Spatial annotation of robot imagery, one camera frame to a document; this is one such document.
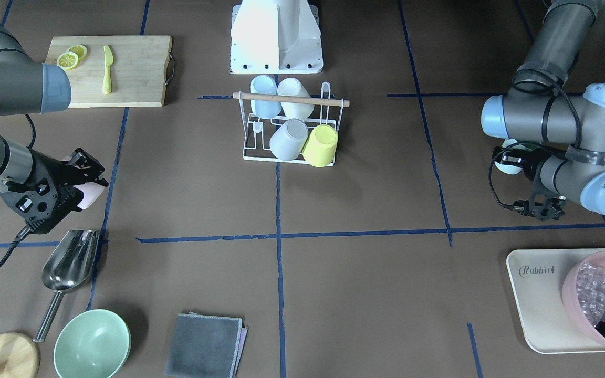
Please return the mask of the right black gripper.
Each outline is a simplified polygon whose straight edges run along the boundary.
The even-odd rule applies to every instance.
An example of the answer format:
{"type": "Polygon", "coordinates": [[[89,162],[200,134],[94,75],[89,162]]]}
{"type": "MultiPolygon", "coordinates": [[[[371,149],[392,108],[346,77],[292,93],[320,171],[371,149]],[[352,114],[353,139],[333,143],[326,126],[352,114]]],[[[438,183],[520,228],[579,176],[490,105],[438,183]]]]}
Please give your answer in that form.
{"type": "MultiPolygon", "coordinates": [[[[71,158],[78,158],[82,148],[74,150],[71,158]]],[[[14,213],[23,218],[31,234],[47,234],[70,212],[77,211],[82,193],[69,186],[70,173],[77,169],[61,160],[32,151],[32,172],[23,183],[9,181],[0,198],[14,213]]]]}

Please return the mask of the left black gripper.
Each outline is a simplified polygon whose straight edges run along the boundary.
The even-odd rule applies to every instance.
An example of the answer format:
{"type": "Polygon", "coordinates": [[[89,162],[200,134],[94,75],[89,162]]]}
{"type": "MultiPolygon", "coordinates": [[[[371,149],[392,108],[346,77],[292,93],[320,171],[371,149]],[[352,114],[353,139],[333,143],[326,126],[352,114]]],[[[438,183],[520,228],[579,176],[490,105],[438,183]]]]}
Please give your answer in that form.
{"type": "Polygon", "coordinates": [[[548,158],[556,157],[557,151],[551,148],[528,149],[494,148],[493,167],[505,164],[521,168],[531,181],[530,196],[526,200],[517,200],[512,204],[504,203],[493,191],[495,201],[504,209],[519,213],[524,217],[533,217],[540,221],[558,220],[564,215],[567,199],[545,187],[540,179],[541,168],[548,158]]]}

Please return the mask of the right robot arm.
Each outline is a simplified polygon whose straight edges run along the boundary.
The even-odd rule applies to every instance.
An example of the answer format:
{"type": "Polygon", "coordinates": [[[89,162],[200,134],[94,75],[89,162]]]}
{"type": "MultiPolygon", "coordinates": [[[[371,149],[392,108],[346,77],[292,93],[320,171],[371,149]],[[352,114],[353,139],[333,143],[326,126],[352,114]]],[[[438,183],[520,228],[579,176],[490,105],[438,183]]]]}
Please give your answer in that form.
{"type": "MultiPolygon", "coordinates": [[[[0,23],[0,117],[44,114],[70,105],[69,77],[34,62],[0,23]]],[[[87,191],[107,187],[104,167],[78,148],[65,160],[48,157],[0,135],[0,198],[23,218],[27,234],[47,234],[87,206],[87,191]]]]}

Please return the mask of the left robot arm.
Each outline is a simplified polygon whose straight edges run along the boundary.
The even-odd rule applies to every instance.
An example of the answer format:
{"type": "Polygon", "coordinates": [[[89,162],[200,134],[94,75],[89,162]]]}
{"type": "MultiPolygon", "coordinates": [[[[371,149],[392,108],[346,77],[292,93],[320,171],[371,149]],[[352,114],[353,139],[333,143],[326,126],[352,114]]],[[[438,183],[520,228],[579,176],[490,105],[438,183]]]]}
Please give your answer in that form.
{"type": "Polygon", "coordinates": [[[567,201],[605,216],[605,83],[580,96],[564,84],[605,1],[554,1],[508,93],[486,100],[485,134],[503,139],[490,166],[514,167],[531,181],[530,198],[502,208],[542,221],[567,201]]]}

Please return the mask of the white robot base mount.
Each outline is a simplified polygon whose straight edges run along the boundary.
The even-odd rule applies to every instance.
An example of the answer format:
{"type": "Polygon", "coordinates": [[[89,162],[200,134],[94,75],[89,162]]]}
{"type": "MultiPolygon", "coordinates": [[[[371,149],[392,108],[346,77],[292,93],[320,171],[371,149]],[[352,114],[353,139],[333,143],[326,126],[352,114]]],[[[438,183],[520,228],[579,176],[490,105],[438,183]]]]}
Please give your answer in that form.
{"type": "Polygon", "coordinates": [[[242,1],[232,9],[230,34],[232,74],[319,74],[324,69],[319,10],[308,1],[242,1]]]}

